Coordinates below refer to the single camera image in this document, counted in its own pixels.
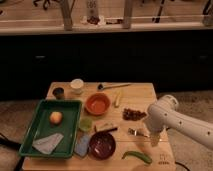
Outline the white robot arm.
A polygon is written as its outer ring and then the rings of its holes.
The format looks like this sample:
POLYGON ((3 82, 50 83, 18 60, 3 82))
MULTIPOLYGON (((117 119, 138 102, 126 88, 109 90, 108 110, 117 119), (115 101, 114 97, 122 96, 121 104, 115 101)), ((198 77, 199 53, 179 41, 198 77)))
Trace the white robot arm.
POLYGON ((172 95, 164 95, 150 104, 145 119, 150 135, 159 135, 168 126, 213 150, 213 124, 181 114, 178 107, 179 102, 172 95))

